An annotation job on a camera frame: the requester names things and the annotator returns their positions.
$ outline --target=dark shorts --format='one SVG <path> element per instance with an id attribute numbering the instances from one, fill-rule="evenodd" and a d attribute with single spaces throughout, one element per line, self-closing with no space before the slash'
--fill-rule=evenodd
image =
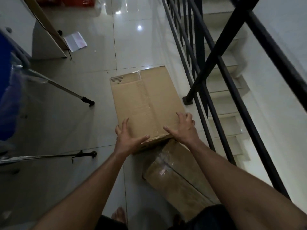
<path id="1" fill-rule="evenodd" d="M 101 229 L 128 230 L 125 224 L 105 216 L 99 218 L 95 228 Z M 205 208 L 187 223 L 171 227 L 169 230 L 236 230 L 236 226 L 223 205 L 214 205 Z"/>

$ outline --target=tile floor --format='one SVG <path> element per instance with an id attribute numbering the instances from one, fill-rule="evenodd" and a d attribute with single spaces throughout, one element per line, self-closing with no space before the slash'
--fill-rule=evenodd
<path id="1" fill-rule="evenodd" d="M 5 178 L 2 206 L 12 210 L 10 224 L 36 220 L 55 205 L 113 151 L 116 112 L 109 79 L 165 65 L 179 96 L 189 84 L 161 0 L 100 0 L 95 8 L 45 9 L 63 35 L 79 31 L 87 47 L 72 60 L 34 61 L 33 69 L 96 102 L 88 108 L 79 99 L 46 84 L 29 84 L 24 124 L 14 136 L 19 154 L 63 154 L 96 150 L 98 156 L 23 162 L 21 172 Z M 186 107 L 202 129 L 195 105 Z M 103 211 L 127 211 L 130 230 L 166 229 L 176 210 L 142 179 L 148 154 L 125 161 Z"/>

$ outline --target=black metal railing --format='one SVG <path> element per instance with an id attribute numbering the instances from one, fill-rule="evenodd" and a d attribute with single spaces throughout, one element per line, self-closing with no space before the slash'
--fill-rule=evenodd
<path id="1" fill-rule="evenodd" d="M 257 153 L 263 163 L 264 168 L 272 182 L 273 187 L 282 193 L 285 197 L 289 198 L 288 192 L 279 177 L 279 174 L 272 162 L 270 155 L 248 113 L 248 110 L 241 99 L 241 96 L 234 84 L 233 79 L 226 65 L 222 59 L 227 47 L 230 45 L 242 25 L 246 22 L 256 39 L 264 48 L 267 55 L 271 58 L 272 62 L 289 85 L 290 89 L 296 95 L 304 109 L 307 111 L 307 84 L 302 79 L 300 74 L 287 59 L 277 43 L 273 40 L 265 27 L 260 23 L 258 18 L 252 12 L 255 5 L 259 0 L 230 0 L 235 9 L 226 23 L 221 35 L 216 43 L 214 43 L 206 24 L 202 17 L 202 0 L 162 0 L 166 15 L 174 35 L 174 39 L 190 84 L 190 91 L 187 96 L 183 97 L 184 104 L 192 104 L 194 99 L 198 113 L 201 118 L 202 126 L 204 127 L 206 138 L 209 147 L 215 151 L 213 141 L 211 139 L 208 126 L 206 124 L 205 116 L 202 112 L 197 93 L 201 99 L 202 105 L 205 109 L 206 116 L 208 117 L 208 108 L 211 112 L 212 119 L 216 125 L 217 132 L 221 139 L 222 145 L 225 150 L 227 159 L 236 165 L 233 154 L 229 147 L 225 133 L 221 126 L 219 117 L 214 108 L 212 99 L 209 95 L 206 78 L 209 76 L 213 68 L 217 65 L 220 69 L 221 75 L 229 89 L 230 95 L 238 109 L 238 112 L 245 124 L 245 127 L 253 141 Z M 183 22 L 181 19 L 181 6 L 183 10 Z M 194 18 L 194 27 L 192 27 L 192 12 Z M 195 52 L 193 46 L 193 31 L 195 36 Z M 205 60 L 205 47 L 204 38 L 209 46 L 210 54 Z M 183 40 L 186 46 L 186 57 L 182 50 Z M 192 69 L 192 76 L 194 83 L 190 77 L 190 69 Z"/>

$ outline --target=power cord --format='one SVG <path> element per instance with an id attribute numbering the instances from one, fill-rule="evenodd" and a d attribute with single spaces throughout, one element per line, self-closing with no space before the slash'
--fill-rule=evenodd
<path id="1" fill-rule="evenodd" d="M 61 36 L 58 36 L 58 35 L 56 35 L 56 34 L 51 33 L 50 31 L 48 31 L 48 30 L 43 26 L 43 24 L 40 22 L 40 20 L 37 18 L 37 16 L 33 13 L 33 11 L 32 11 L 32 10 L 30 10 L 30 11 L 32 12 L 32 14 L 33 14 L 34 17 L 36 18 L 36 20 L 39 22 L 39 24 L 45 29 L 45 31 L 47 31 L 49 34 L 55 36 L 56 38 L 59 38 L 59 39 L 62 40 L 62 37 L 61 37 Z M 65 45 L 66 45 L 67 48 L 68 48 L 68 53 L 69 53 L 69 56 L 70 56 L 70 60 L 72 60 L 72 57 L 71 57 L 71 54 L 70 54 L 70 51 L 69 51 L 69 47 L 68 47 L 68 45 L 67 45 L 67 43 L 66 43 L 65 40 L 64 40 L 64 42 L 65 42 Z"/>

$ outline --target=clothes drying rack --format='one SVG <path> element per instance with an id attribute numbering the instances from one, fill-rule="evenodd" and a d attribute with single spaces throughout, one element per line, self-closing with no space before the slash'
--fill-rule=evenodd
<path id="1" fill-rule="evenodd" d="M 78 95 L 77 93 L 61 86 L 60 84 L 56 83 L 55 81 L 52 81 L 48 77 L 30 69 L 30 62 L 29 62 L 28 58 L 24 55 L 24 53 L 19 49 L 19 46 L 10 37 L 8 37 L 1 29 L 0 29 L 0 36 L 4 37 L 7 45 L 11 49 L 11 53 L 10 53 L 10 55 L 8 55 L 8 56 L 11 57 L 10 58 L 11 69 L 14 69 L 15 71 L 20 71 L 20 72 L 22 72 L 23 74 L 25 74 L 29 77 L 42 78 L 45 81 L 47 81 L 49 84 L 55 86 L 56 88 L 59 88 L 59 89 L 65 91 L 65 92 L 79 98 L 81 101 L 88 103 L 89 107 L 95 105 L 94 101 L 92 101 L 92 100 L 90 100 L 90 99 L 88 99 L 84 96 Z M 92 158 L 94 158 L 97 155 L 96 151 L 92 151 L 92 152 L 89 152 L 89 153 L 83 153 L 82 150 L 79 153 L 76 153 L 76 154 L 36 155 L 36 156 L 17 156 L 17 157 L 7 156 L 6 155 L 7 153 L 8 152 L 5 151 L 5 152 L 2 152 L 0 154 L 0 165 L 11 164 L 11 163 L 27 161 L 27 160 L 61 158 L 61 157 L 71 157 L 71 161 L 73 163 L 73 159 L 76 158 L 76 157 L 91 156 Z"/>

